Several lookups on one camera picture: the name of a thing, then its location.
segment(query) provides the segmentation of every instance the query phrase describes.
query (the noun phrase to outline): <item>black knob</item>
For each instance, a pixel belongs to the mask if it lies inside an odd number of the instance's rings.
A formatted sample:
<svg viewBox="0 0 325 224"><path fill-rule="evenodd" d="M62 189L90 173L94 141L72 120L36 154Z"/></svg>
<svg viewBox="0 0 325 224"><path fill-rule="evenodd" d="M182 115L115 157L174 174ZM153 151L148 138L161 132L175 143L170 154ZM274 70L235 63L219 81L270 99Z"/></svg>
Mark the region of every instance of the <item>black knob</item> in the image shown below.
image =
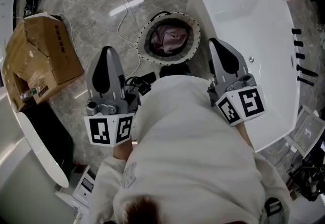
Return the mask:
<svg viewBox="0 0 325 224"><path fill-rule="evenodd" d="M303 79L303 78L300 78L299 76L297 77L297 80L299 80L299 81L301 81L301 82L304 82L304 83L306 83L306 84L308 84L308 85L310 85L310 86L314 86L314 83L313 83L313 82L311 82L311 81L309 81L309 80L305 80L305 79Z"/></svg>
<svg viewBox="0 0 325 224"><path fill-rule="evenodd" d="M317 78L318 77L318 74L315 73L315 72L312 72L308 69L305 69L299 65L297 65L297 71L301 71L301 73L305 74L305 75L308 75L308 76L311 76L311 77L314 77L314 78Z"/></svg>
<svg viewBox="0 0 325 224"><path fill-rule="evenodd" d="M305 59L305 55L302 53L296 53L296 58L297 59Z"/></svg>
<svg viewBox="0 0 325 224"><path fill-rule="evenodd" d="M95 108L95 107L97 107L97 103L96 102L89 102L88 107L89 108Z"/></svg>
<svg viewBox="0 0 325 224"><path fill-rule="evenodd" d="M292 29L291 30L294 35L301 35L301 30L300 29Z"/></svg>
<svg viewBox="0 0 325 224"><path fill-rule="evenodd" d="M302 41L294 41L294 45L299 47L304 47L304 43Z"/></svg>

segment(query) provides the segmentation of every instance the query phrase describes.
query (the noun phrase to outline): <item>person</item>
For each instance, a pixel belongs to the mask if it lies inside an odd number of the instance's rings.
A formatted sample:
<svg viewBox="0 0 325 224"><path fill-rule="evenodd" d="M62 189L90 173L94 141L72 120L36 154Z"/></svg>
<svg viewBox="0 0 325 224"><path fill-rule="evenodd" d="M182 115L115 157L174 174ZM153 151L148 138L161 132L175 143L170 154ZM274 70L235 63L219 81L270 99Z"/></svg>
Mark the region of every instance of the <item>person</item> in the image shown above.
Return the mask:
<svg viewBox="0 0 325 224"><path fill-rule="evenodd" d="M141 97L138 145L124 142L103 160L90 223L287 223L289 192L245 125L230 127L211 107L209 81L168 70Z"/></svg>

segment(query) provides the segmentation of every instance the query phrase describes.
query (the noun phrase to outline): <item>white bathtub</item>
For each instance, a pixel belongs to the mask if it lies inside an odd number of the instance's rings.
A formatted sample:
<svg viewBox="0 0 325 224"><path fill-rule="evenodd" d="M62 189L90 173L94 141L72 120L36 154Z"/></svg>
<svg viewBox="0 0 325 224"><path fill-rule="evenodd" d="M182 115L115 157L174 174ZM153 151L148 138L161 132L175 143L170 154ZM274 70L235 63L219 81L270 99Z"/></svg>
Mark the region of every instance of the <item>white bathtub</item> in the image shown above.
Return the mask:
<svg viewBox="0 0 325 224"><path fill-rule="evenodd" d="M262 85L267 112L245 123L254 149L259 151L293 130L299 105L299 60L286 1L189 0L187 12L200 24L203 49L212 37L229 43Z"/></svg>

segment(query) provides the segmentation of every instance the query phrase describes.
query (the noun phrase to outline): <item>hand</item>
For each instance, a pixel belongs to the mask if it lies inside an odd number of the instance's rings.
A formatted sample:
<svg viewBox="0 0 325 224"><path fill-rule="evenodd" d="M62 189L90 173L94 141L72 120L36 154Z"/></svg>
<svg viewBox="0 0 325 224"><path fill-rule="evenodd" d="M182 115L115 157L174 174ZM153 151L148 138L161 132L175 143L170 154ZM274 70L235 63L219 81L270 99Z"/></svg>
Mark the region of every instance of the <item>hand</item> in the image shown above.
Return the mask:
<svg viewBox="0 0 325 224"><path fill-rule="evenodd" d="M128 157L130 156L132 151L133 151L132 140L130 138L129 140L125 141L124 143L122 143L118 146L114 146L113 156L116 159L121 159L121 160L127 161Z"/></svg>
<svg viewBox="0 0 325 224"><path fill-rule="evenodd" d="M250 141L249 139L249 136L247 134L247 130L246 130L246 127L245 127L245 124L244 122L242 123L239 123L237 125L235 125L237 131L239 132L239 134L241 135L241 137L245 140L245 142L251 147L254 149L253 145L252 145L252 142Z"/></svg>

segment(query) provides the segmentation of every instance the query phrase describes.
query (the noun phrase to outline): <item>white appliance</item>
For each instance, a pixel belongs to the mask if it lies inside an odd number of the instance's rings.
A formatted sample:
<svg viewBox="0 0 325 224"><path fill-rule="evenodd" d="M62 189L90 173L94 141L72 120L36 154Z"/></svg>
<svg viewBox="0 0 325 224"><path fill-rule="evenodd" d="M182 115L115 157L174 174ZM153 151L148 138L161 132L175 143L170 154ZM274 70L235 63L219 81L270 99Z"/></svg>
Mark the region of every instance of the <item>white appliance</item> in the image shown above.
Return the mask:
<svg viewBox="0 0 325 224"><path fill-rule="evenodd" d="M20 127L23 130L29 145L39 159L48 175L60 186L68 187L69 181L59 164L55 161L42 139L34 129L29 118L22 112L17 113Z"/></svg>
<svg viewBox="0 0 325 224"><path fill-rule="evenodd" d="M6 56L6 45L13 32L13 6L14 0L0 1L0 70Z"/></svg>
<svg viewBox="0 0 325 224"><path fill-rule="evenodd" d="M12 111L5 87L0 88L0 189L19 163L31 151Z"/></svg>
<svg viewBox="0 0 325 224"><path fill-rule="evenodd" d="M239 51L261 85L267 112L245 123L260 151L294 129L300 83L293 20L284 0L189 0L187 13L200 25L202 49L217 38Z"/></svg>
<svg viewBox="0 0 325 224"><path fill-rule="evenodd" d="M74 172L71 175L69 187L61 188L55 194L73 207L78 214L74 224L88 223L89 202L95 180L88 173L89 166L86 166L83 173Z"/></svg>

